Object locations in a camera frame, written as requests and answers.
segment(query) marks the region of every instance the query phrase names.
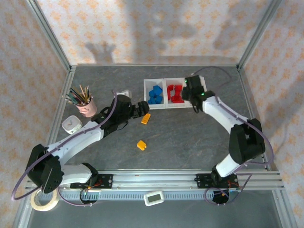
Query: digital display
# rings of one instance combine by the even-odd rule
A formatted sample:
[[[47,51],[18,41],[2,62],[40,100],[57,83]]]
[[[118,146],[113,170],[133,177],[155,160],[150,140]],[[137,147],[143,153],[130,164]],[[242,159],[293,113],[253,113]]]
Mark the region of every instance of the digital display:
[[[148,197],[149,203],[154,202],[154,201],[158,201],[158,200],[161,200],[161,195],[160,194]]]

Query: pencil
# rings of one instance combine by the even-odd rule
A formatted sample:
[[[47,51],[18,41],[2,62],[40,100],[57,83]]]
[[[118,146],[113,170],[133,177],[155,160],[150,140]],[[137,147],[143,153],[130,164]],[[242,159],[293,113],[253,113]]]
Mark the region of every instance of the pencil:
[[[89,87],[89,86],[86,86],[86,87],[85,87],[85,98],[86,98],[86,102],[87,102],[88,99],[89,99],[89,94],[87,93],[88,87]]]
[[[90,88],[87,86],[87,102],[89,103],[91,100],[91,95],[90,95]]]
[[[81,91],[82,91],[82,94],[83,94],[83,95],[84,95],[84,97],[86,98],[85,93],[84,93],[84,91],[83,91],[83,89],[82,89],[81,85],[79,85],[79,87],[80,87],[80,89],[81,89]]]
[[[84,99],[84,97],[81,95],[81,93],[75,87],[73,88],[73,91]]]
[[[77,93],[74,89],[70,88],[70,92],[72,92],[75,97],[78,97],[80,101],[82,101],[82,102],[85,101],[85,99],[79,93]]]

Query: pink cup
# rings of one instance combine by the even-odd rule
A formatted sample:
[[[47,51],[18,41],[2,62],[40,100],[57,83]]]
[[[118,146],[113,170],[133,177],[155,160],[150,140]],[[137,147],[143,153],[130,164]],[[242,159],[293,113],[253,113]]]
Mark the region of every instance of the pink cup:
[[[76,105],[76,107],[79,109],[79,112],[85,117],[92,117],[97,112],[97,107],[96,107],[93,99],[91,99],[90,103],[88,103],[85,106]]]

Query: yellow block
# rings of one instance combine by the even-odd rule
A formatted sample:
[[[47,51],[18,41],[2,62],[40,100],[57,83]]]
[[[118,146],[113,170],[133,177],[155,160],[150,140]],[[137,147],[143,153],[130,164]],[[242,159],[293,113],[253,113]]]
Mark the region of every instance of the yellow block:
[[[147,113],[143,118],[142,118],[142,124],[147,124],[149,119],[150,119],[151,114]]]
[[[144,151],[147,148],[147,144],[145,144],[142,140],[137,143],[137,147]]]

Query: red block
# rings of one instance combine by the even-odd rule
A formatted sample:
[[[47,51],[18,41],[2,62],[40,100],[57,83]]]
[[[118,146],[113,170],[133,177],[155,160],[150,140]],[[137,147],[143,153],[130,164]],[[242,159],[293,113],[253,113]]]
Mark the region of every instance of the red block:
[[[175,91],[181,91],[182,85],[175,85],[174,89],[175,89]]]
[[[172,103],[185,103],[181,96],[173,96],[171,101]]]
[[[171,99],[171,91],[173,90],[174,85],[167,86],[168,100]]]

